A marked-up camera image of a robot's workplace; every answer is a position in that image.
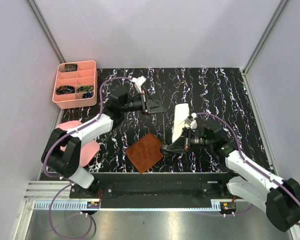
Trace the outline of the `white cloth napkin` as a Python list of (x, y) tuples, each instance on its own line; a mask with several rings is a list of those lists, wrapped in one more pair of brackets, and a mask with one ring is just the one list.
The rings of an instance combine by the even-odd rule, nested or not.
[(185, 126), (185, 120), (190, 115), (190, 109), (188, 103), (177, 104), (174, 108), (174, 120), (172, 128), (172, 143), (174, 143), (182, 134), (182, 130)]

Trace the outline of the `black spoon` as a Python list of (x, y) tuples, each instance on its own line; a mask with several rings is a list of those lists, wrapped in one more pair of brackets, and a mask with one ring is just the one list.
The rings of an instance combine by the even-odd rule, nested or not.
[(163, 144), (160, 147), (160, 152), (163, 156), (167, 157), (170, 155), (170, 152), (167, 150), (168, 145), (166, 144), (166, 125), (165, 125), (165, 114), (162, 114), (162, 129), (163, 129)]

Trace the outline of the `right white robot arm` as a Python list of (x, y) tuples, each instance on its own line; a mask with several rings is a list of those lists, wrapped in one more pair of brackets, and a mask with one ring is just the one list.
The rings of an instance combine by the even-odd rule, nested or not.
[(231, 143), (221, 127), (202, 131), (183, 127), (171, 144), (164, 144), (160, 152), (185, 154), (197, 148), (207, 149), (211, 155), (232, 171), (229, 181), (217, 185), (218, 195), (231, 195), (250, 202), (263, 211), (272, 225), (282, 232), (300, 226), (300, 184), (293, 178), (284, 179), (248, 158), (238, 146)]

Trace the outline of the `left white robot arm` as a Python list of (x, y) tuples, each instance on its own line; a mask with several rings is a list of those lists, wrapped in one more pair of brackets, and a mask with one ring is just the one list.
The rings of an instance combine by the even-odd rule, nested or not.
[(79, 185), (85, 197), (93, 198), (98, 193), (98, 186), (94, 183), (94, 176), (80, 166), (82, 147), (117, 128), (125, 119), (125, 113), (137, 111), (152, 115), (166, 109), (144, 89), (135, 96), (130, 96), (122, 88), (116, 89), (93, 119), (68, 131), (61, 128), (52, 131), (41, 157), (44, 169), (49, 167), (59, 176)]

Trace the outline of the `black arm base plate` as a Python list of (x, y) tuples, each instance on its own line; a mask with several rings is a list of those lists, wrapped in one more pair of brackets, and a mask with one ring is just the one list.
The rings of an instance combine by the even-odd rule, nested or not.
[(71, 187), (71, 199), (101, 197), (102, 210), (217, 210), (212, 202), (232, 201), (228, 172), (95, 173), (92, 191)]

